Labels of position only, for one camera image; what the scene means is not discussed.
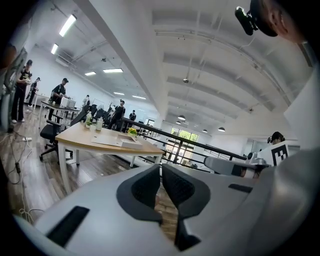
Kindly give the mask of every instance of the bottle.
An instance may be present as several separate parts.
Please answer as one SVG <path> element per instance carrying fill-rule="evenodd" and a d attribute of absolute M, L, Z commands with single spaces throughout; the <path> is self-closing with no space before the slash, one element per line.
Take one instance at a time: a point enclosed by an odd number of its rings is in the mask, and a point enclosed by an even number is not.
<path fill-rule="evenodd" d="M 98 120 L 98 122 L 96 122 L 95 129 L 96 129 L 97 131 L 101 131 L 103 123 L 104 123 L 104 120 L 103 120 L 102 117 L 100 117 L 99 120 Z"/>
<path fill-rule="evenodd" d="M 89 123 L 91 122 L 91 111 L 86 115 L 86 119 L 85 119 L 85 125 L 89 125 Z"/>

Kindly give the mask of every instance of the chair seat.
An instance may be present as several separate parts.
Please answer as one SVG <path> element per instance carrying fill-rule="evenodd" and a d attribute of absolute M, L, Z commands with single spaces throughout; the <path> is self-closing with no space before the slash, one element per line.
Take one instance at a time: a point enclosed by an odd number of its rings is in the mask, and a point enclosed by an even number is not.
<path fill-rule="evenodd" d="M 47 140 L 54 140 L 56 137 L 54 135 L 54 126 L 51 124 L 47 124 L 40 132 L 40 136 Z"/>

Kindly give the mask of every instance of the white table leg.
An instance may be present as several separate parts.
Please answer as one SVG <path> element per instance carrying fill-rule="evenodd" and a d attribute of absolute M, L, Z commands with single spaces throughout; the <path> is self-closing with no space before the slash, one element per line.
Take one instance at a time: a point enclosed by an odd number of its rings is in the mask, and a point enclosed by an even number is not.
<path fill-rule="evenodd" d="M 160 164 L 160 161 L 161 161 L 161 157 L 162 157 L 162 155 L 158 155 L 157 157 L 156 157 L 156 159 L 155 159 L 155 164 Z"/>
<path fill-rule="evenodd" d="M 58 143 L 58 150 L 59 150 L 59 164 L 60 164 L 63 185 L 66 193 L 69 195 L 71 194 L 72 191 L 70 188 L 68 174 L 67 174 L 66 148 L 62 143 Z"/>
<path fill-rule="evenodd" d="M 130 163 L 130 167 L 134 167 L 135 159 L 136 159 L 136 157 L 133 156 L 132 160 L 131 160 L 131 163 Z"/>
<path fill-rule="evenodd" d="M 40 113 L 39 113 L 39 129 L 40 129 L 40 125 L 41 125 L 42 107 L 43 107 L 43 104 L 42 104 L 42 102 L 41 102 L 41 105 L 40 105 Z"/>
<path fill-rule="evenodd" d="M 38 101 L 38 94 L 37 94 L 36 97 L 35 97 L 35 102 L 34 102 L 33 110 L 36 110 L 37 101 Z"/>
<path fill-rule="evenodd" d="M 77 165 L 80 165 L 80 160 L 79 160 L 79 149 L 75 150 L 75 162 Z"/>

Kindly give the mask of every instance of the pendant light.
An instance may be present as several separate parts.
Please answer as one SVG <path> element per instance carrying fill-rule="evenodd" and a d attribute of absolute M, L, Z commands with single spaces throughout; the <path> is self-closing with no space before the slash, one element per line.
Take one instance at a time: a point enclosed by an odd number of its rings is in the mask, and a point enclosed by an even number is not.
<path fill-rule="evenodd" d="M 185 116 L 182 114 L 182 115 L 179 115 L 178 116 L 178 119 L 180 119 L 180 120 L 182 120 L 182 121 L 184 121 L 184 120 L 186 120 L 186 118 L 185 118 Z"/>

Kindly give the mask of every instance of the wooden floor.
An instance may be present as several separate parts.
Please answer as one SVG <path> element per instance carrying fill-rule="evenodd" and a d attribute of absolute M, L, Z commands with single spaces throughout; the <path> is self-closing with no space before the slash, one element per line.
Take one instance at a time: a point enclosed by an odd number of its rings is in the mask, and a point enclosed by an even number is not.
<path fill-rule="evenodd" d="M 25 202 L 25 210 L 50 208 L 55 202 L 63 199 L 66 196 L 66 191 L 63 186 L 63 181 L 60 173 L 60 167 L 57 164 L 58 157 L 55 152 L 51 152 L 43 156 L 43 161 L 40 161 L 40 153 L 45 151 L 46 140 L 40 137 L 41 129 L 38 129 L 39 111 L 36 108 L 33 112 L 25 112 L 25 122 L 18 122 L 14 125 L 14 130 L 20 135 L 31 137 L 32 141 L 28 144 L 21 140 L 22 137 L 13 133 L 14 136 L 8 136 L 8 133 L 0 135 L 0 157 L 4 170 L 8 176 L 9 171 L 15 168 L 14 157 L 18 161 L 20 158 L 20 166 L 23 174 L 23 190 L 22 184 L 9 183 L 9 201 L 12 212 L 19 215 L 19 210 L 23 208 L 22 193 Z M 44 115 L 48 116 L 47 110 L 42 111 L 41 128 L 47 123 Z M 80 165 L 76 165 L 74 159 L 67 161 L 67 170 L 70 180 L 71 189 L 74 191 L 83 184 L 98 179 L 101 176 L 107 176 L 123 172 L 130 169 L 129 163 L 114 157 L 112 155 L 93 154 L 86 151 L 79 153 Z M 16 183 L 19 176 L 16 171 L 9 174 L 9 179 Z M 163 224 L 161 226 L 164 233 L 169 239 L 174 241 L 178 211 L 168 197 L 166 191 L 161 185 L 158 191 L 160 201 L 155 207 L 155 210 L 162 214 Z M 43 212 L 33 210 L 32 218 L 36 220 Z"/>

